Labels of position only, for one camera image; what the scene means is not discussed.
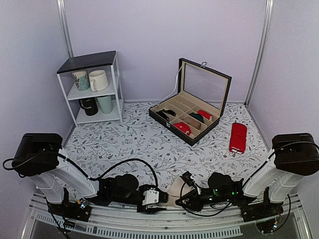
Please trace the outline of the cream and brown striped sock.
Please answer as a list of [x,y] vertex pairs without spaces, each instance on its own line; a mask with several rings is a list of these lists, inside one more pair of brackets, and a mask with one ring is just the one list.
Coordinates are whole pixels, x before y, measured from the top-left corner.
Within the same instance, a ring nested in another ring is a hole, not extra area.
[[171,187],[168,190],[168,201],[163,204],[163,206],[168,207],[175,207],[175,208],[181,208],[181,206],[178,206],[175,202],[180,198],[180,192],[182,192],[182,195],[184,196],[191,190],[193,190],[193,187],[189,187],[187,184],[184,184],[184,180],[181,176],[178,176],[174,182],[172,183]]

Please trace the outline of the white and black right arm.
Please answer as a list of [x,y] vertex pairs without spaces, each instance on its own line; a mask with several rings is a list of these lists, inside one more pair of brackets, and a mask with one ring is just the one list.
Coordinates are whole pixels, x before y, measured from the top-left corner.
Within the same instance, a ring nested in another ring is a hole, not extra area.
[[229,203],[242,207],[263,193],[266,198],[258,205],[258,213],[268,217],[304,177],[318,170],[319,147],[310,133],[279,134],[272,139],[272,149],[264,163],[247,180],[235,182],[229,175],[214,172],[208,178],[208,188],[199,188],[186,172],[182,178],[194,188],[180,194],[175,203],[199,212],[208,204]]

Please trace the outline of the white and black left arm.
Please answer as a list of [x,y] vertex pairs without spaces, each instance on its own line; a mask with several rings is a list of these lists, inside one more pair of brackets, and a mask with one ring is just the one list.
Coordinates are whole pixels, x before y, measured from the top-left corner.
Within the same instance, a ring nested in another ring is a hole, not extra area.
[[62,137],[56,133],[24,134],[11,160],[11,169],[31,178],[63,216],[70,216],[74,205],[68,201],[68,191],[57,179],[73,187],[83,199],[99,206],[124,203],[137,206],[138,212],[151,214],[160,211],[160,208],[152,208],[152,204],[169,200],[168,193],[160,190],[158,184],[139,185],[132,174],[114,178],[106,178],[104,174],[97,178],[89,176],[69,158],[62,146]]

